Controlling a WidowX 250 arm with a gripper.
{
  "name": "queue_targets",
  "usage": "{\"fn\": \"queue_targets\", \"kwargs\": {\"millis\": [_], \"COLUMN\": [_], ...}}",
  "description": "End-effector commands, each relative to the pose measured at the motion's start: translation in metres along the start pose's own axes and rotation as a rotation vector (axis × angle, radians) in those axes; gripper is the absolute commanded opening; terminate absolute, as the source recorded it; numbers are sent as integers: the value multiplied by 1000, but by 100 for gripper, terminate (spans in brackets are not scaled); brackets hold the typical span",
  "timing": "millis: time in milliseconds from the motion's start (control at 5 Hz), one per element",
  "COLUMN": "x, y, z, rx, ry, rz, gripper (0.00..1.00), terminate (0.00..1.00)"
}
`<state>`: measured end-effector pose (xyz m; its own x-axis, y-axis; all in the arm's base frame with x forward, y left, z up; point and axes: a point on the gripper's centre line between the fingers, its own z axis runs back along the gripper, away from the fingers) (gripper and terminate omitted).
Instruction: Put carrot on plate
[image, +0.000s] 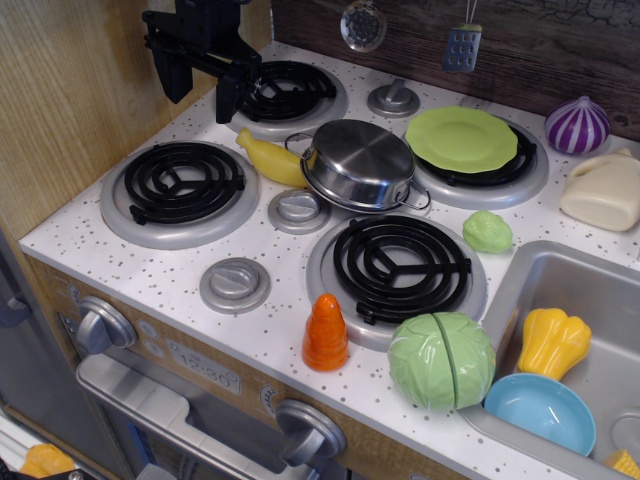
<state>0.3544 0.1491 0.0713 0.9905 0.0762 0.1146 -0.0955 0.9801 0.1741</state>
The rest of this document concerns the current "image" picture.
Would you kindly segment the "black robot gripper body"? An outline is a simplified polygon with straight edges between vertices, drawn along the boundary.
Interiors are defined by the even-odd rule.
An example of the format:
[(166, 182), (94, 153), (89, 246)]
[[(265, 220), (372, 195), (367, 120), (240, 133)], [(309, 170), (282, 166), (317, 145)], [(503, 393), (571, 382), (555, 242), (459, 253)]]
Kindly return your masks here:
[(254, 77), (260, 55), (240, 36), (243, 1), (176, 1), (173, 12), (147, 10), (145, 46), (161, 77), (192, 69), (215, 77), (239, 70)]

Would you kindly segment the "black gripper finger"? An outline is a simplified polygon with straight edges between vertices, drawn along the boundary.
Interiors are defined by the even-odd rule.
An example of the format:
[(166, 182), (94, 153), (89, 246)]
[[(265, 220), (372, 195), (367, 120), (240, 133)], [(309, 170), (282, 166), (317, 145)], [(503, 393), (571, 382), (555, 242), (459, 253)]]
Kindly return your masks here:
[(184, 62), (185, 51), (158, 43), (151, 50), (164, 94), (172, 103), (180, 103), (193, 89), (192, 68)]
[(229, 69), (218, 80), (216, 86), (216, 122), (229, 123), (253, 93), (257, 80), (257, 69)]

